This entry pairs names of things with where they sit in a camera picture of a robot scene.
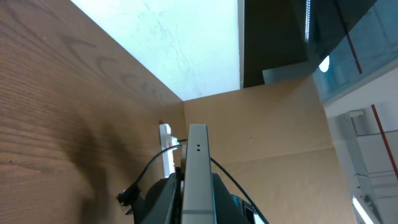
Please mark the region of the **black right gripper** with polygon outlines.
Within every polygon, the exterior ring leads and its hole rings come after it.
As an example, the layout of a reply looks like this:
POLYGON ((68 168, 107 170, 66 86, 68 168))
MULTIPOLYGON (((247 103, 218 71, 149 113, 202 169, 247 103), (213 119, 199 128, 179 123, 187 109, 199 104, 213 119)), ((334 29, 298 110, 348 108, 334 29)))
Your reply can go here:
POLYGON ((221 177, 213 173, 210 208, 183 208, 182 174, 177 172, 156 182, 145 198, 133 203, 135 223, 264 223, 264 216, 250 203, 231 194, 221 177))

